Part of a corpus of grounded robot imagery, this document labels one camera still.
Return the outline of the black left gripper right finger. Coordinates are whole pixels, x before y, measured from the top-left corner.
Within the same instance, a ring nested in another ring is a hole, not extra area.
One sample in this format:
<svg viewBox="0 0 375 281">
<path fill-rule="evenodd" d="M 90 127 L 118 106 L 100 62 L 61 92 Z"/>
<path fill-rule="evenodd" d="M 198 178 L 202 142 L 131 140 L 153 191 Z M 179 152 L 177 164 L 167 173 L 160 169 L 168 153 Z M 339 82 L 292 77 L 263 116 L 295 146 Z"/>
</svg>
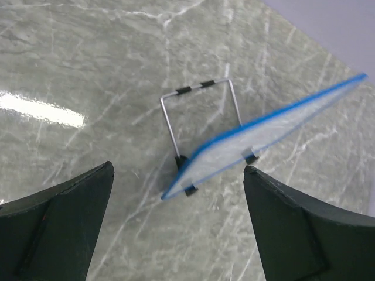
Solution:
<svg viewBox="0 0 375 281">
<path fill-rule="evenodd" d="M 244 169 L 244 191 L 266 280 L 374 280 L 374 218 Z"/>
</svg>

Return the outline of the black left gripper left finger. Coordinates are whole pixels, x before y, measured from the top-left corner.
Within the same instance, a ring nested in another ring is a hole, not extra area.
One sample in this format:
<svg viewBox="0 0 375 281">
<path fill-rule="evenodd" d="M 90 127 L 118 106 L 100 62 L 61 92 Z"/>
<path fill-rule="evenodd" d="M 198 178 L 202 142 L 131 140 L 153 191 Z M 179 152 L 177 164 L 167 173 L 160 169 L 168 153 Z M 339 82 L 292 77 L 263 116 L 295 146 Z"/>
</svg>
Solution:
<svg viewBox="0 0 375 281">
<path fill-rule="evenodd" d="M 107 161 L 1 205 L 1 280 L 85 280 L 114 182 Z"/>
</svg>

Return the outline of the blue framed whiteboard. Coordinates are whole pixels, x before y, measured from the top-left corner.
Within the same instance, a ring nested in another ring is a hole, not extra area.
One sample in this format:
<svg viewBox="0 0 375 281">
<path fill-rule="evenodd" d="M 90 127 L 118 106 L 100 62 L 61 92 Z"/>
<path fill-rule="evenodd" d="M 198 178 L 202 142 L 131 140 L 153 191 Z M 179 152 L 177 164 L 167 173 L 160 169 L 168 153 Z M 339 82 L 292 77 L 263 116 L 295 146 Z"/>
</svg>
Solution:
<svg viewBox="0 0 375 281">
<path fill-rule="evenodd" d="M 263 150 L 286 138 L 293 131 L 358 87 L 367 74 L 360 73 L 327 89 L 297 100 L 257 119 L 240 124 L 199 146 L 185 158 L 176 177 L 161 199 L 182 192 L 193 193 L 196 186 L 224 170 L 246 161 L 252 164 Z"/>
</svg>

